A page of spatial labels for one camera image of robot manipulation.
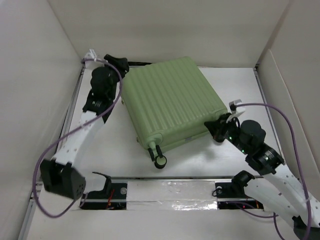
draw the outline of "black mount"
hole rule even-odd
[[[266,132],[254,120],[245,120],[241,126],[237,125],[237,118],[227,122],[230,113],[221,115],[217,121],[207,121],[204,125],[208,128],[213,139],[222,143],[227,139],[243,154],[245,161],[261,176],[275,174],[280,164],[285,164],[284,159],[272,147],[264,143]]]
[[[217,182],[215,183],[215,197],[223,199],[247,198],[244,187],[248,186],[248,182],[252,179],[255,179],[255,177],[243,170],[235,175],[231,182]]]

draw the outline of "black clamp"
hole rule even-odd
[[[204,126],[209,130],[211,136],[217,143],[222,143],[226,139],[226,133],[229,130],[227,123],[228,117],[231,113],[223,114],[216,121],[206,121]]]
[[[130,68],[128,64],[128,59],[126,57],[117,58],[109,54],[106,54],[103,58],[107,60],[108,63],[113,65],[120,72],[120,75],[122,78],[124,78],[126,73],[129,72]]]
[[[112,190],[111,177],[106,174],[96,172],[96,171],[93,171],[92,173],[105,177],[105,183],[104,183],[104,187],[102,190],[89,192],[87,194],[87,198],[88,199],[107,199],[110,196],[111,190]]]
[[[218,198],[247,198],[244,187],[248,186],[248,182],[255,177],[243,170],[235,175],[231,182],[217,182],[212,195]]]

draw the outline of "white floor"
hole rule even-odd
[[[201,68],[201,71],[226,105],[236,99],[242,99],[244,103],[263,102],[252,69]],[[86,70],[73,115],[72,129],[78,122],[85,104],[90,79],[91,71]],[[258,121],[267,132],[265,142],[279,150],[265,108],[248,107],[240,121],[245,119]],[[87,172],[99,171],[112,177],[217,177],[233,176],[241,170],[254,173],[245,162],[245,156],[235,147],[228,142],[217,145],[209,135],[167,152],[166,157],[166,167],[163,170],[156,169],[146,152],[136,142],[135,130],[126,107],[119,103],[86,152],[81,167]],[[207,194],[208,189],[204,187],[203,191]],[[188,192],[184,190],[183,194],[187,196]],[[52,195],[43,189],[40,200],[51,213],[61,212],[70,203],[69,199]],[[241,210],[216,210],[214,207],[210,210],[160,209],[162,208],[80,210],[74,205],[59,219],[49,219],[36,209],[27,239],[279,239],[272,220],[260,220]],[[293,230],[283,220],[279,219],[278,225],[286,239],[297,239]]]

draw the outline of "suitcase ribbed shell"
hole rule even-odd
[[[148,149],[155,142],[163,152],[205,135],[204,122],[227,112],[189,57],[130,69],[122,100],[139,143]]]

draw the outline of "purple cable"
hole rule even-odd
[[[261,215],[257,215],[257,214],[254,214],[252,212],[249,212],[245,209],[243,209],[242,207],[240,207],[238,204],[241,204],[241,205],[245,205],[251,209],[255,209],[253,206],[251,206],[250,204],[246,203],[246,202],[241,202],[241,201],[228,201],[229,204],[235,204],[237,206],[237,208],[239,208],[240,210],[246,212],[247,214],[251,215],[251,216],[254,216],[256,218],[260,218],[260,219],[272,219],[273,216],[261,216]]]
[[[54,148],[59,142],[61,142],[63,139],[67,138],[68,136],[70,136],[71,134],[74,134],[75,132],[79,131],[80,129],[82,129],[83,127],[93,123],[94,121],[98,120],[99,118],[101,118],[102,116],[104,116],[105,114],[107,114],[108,112],[110,112],[113,107],[116,105],[116,103],[118,102],[120,95],[122,93],[122,89],[123,89],[123,80],[121,77],[120,72],[110,63],[108,63],[106,60],[101,60],[101,59],[94,59],[94,58],[86,58],[86,59],[82,59],[81,63],[85,63],[88,61],[95,61],[95,62],[99,62],[99,63],[103,63],[107,66],[109,66],[110,68],[112,68],[113,70],[115,70],[115,72],[118,74],[119,76],[119,80],[120,80],[120,90],[118,95],[116,96],[116,99],[114,100],[113,104],[107,109],[105,110],[103,113],[101,113],[100,115],[94,117],[93,119],[89,120],[88,122],[86,122],[85,124],[83,124],[82,126],[78,126],[75,129],[73,129],[72,131],[68,132],[67,134],[63,135],[62,137],[60,137],[58,140],[56,140],[54,143],[52,143],[46,150],[43,151],[43,153],[40,155],[38,161],[35,164],[34,167],[34,171],[33,171],[33,176],[32,176],[32,193],[33,193],[33,197],[34,197],[34,201],[36,203],[36,205],[39,207],[39,209],[41,210],[41,212],[46,215],[49,218],[52,219],[56,219],[61,217],[63,214],[65,214],[71,207],[72,205],[76,202],[75,200],[61,213],[57,214],[57,215],[53,215],[51,213],[49,213],[47,210],[45,210],[45,208],[41,205],[40,201],[39,201],[39,196],[37,194],[36,191],[36,183],[37,183],[37,175],[38,175],[38,170],[40,167],[41,162],[43,161],[45,155],[49,152],[50,149]]]
[[[296,164],[298,166],[299,175],[300,175],[300,179],[301,179],[301,183],[302,183],[302,188],[303,188],[303,191],[304,191],[304,196],[305,196],[305,199],[307,200],[306,201],[306,208],[307,208],[307,211],[308,211],[308,222],[307,222],[305,234],[304,234],[303,239],[302,239],[302,240],[307,240],[309,238],[309,234],[310,234],[310,230],[311,230],[311,220],[312,220],[311,204],[310,204],[310,201],[308,200],[309,199],[309,193],[308,193],[305,177],[304,177],[303,172],[302,172],[302,167],[301,167],[299,154],[298,154],[298,150],[297,150],[297,143],[296,143],[294,129],[293,129],[289,119],[287,118],[287,116],[279,108],[277,108],[275,106],[272,106],[272,105],[269,105],[269,104],[266,104],[266,103],[242,103],[242,104],[238,104],[236,106],[237,107],[264,106],[264,107],[267,107],[267,108],[270,108],[270,109],[274,109],[274,110],[276,110],[278,113],[280,113],[282,115],[282,117],[285,119],[286,123],[288,124],[290,132],[291,132]]]
[[[279,235],[280,239],[281,240],[285,240],[284,237],[281,235],[280,231],[279,231],[279,228],[278,228],[278,225],[277,225],[277,219],[276,219],[276,214],[273,213],[273,222],[274,222],[274,227],[275,227],[275,230],[276,230],[276,233]]]

